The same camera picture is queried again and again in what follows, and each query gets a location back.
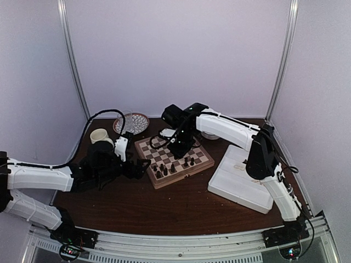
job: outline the white tray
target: white tray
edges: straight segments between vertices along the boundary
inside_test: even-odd
[[[268,213],[273,206],[273,198],[258,180],[246,173],[243,163],[248,152],[229,145],[216,172],[208,183],[208,190],[240,205]]]

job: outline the patterned plate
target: patterned plate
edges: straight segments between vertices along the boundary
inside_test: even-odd
[[[118,134],[121,132],[122,123],[123,123],[123,120],[121,117],[116,119],[114,122],[113,128],[114,128],[114,131]],[[146,130],[147,127],[149,126],[149,123],[150,121],[147,118],[147,116],[141,113],[133,113],[133,134],[134,135],[139,134],[144,130]]]

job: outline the chess board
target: chess board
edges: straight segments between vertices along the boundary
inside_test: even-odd
[[[154,138],[152,144],[158,147],[164,142],[165,141],[160,138]],[[136,141],[135,148],[140,158],[151,160],[151,165],[146,171],[155,189],[162,188],[214,166],[214,160],[202,146],[191,149],[182,159],[174,159],[174,156],[170,153],[169,149],[167,149],[167,146],[158,150],[152,149],[150,146],[150,138]],[[188,159],[188,166],[184,165],[185,158]],[[193,165],[191,165],[190,161],[192,158],[194,158]],[[157,170],[161,170],[162,164],[168,169],[168,174],[164,175],[163,172],[161,172],[160,176],[156,176],[157,172],[154,171],[154,166],[156,166]],[[172,164],[174,164],[175,170],[173,172],[171,171]]]

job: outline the white mug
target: white mug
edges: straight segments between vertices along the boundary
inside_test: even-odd
[[[97,141],[108,141],[110,144],[114,146],[114,142],[109,138],[107,130],[105,129],[96,129],[90,133],[90,140],[92,144],[96,143]]]

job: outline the dark brown tabletop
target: dark brown tabletop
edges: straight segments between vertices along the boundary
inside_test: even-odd
[[[244,119],[262,125],[262,119]],[[86,154],[89,134],[105,128],[110,138],[113,119],[94,120],[84,137],[76,160]],[[134,141],[150,137],[166,127],[161,119],[151,119],[148,129],[134,137]],[[141,235],[206,235],[257,230],[282,225],[277,206],[267,214],[243,207],[207,191],[207,185],[216,170],[229,142],[204,139],[202,145],[215,160],[215,165],[199,174],[155,190],[147,174],[140,180],[123,176],[105,186],[102,191],[84,193],[59,192],[54,205],[66,208],[75,224],[80,227]],[[129,150],[138,155],[134,148]],[[300,189],[291,173],[286,177],[295,189],[301,203]]]

